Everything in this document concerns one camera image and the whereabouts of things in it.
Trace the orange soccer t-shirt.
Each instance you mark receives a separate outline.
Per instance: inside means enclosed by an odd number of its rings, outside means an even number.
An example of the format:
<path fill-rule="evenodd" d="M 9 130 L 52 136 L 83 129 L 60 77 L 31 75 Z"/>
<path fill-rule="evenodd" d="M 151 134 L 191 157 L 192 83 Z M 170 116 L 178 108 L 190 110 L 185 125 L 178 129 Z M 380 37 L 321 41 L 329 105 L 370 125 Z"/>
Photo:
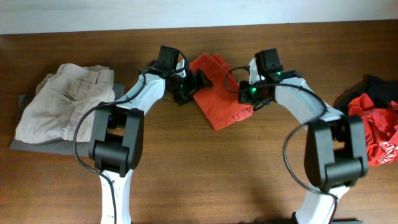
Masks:
<path fill-rule="evenodd" d="M 201 54 L 190 64 L 190 68 L 201 70 L 212 83 L 212 86 L 197 91 L 193 97 L 214 130 L 252 116 L 253 106 L 239 103 L 238 94 L 233 93 L 239 86 L 233 74 L 228 73 L 232 66 L 221 55 Z"/>

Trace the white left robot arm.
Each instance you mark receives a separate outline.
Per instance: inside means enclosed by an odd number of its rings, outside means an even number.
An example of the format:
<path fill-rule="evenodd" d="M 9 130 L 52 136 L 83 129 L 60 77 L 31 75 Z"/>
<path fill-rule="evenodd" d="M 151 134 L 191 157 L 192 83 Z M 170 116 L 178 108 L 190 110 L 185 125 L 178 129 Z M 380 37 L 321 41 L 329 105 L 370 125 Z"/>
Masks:
<path fill-rule="evenodd" d="M 137 83 L 124 96 L 95 109 L 88 155 L 102 185 L 102 223 L 132 222 L 131 179 L 142 156 L 144 118 L 151 106 L 166 93 L 184 105 L 210 86 L 202 70 L 190 69 L 181 51 L 163 45 L 157 60 L 139 70 Z"/>

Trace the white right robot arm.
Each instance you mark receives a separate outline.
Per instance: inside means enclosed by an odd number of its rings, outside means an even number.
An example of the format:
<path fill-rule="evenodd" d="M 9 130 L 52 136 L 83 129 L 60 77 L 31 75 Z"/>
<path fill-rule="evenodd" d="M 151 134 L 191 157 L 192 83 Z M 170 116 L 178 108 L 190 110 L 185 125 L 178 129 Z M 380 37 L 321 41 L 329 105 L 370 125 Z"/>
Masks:
<path fill-rule="evenodd" d="M 304 169 L 309 183 L 303 183 L 292 168 L 287 169 L 307 193 L 300 208 L 280 223 L 336 223 L 338 202 L 368 173 L 362 119 L 324 102 L 299 72 L 283 68 L 276 49 L 256 53 L 244 69 L 249 80 L 239 83 L 239 102 L 255 108 L 276 102 L 300 123 L 282 146 L 286 166 L 290 139 L 301 129 L 307 132 Z"/>

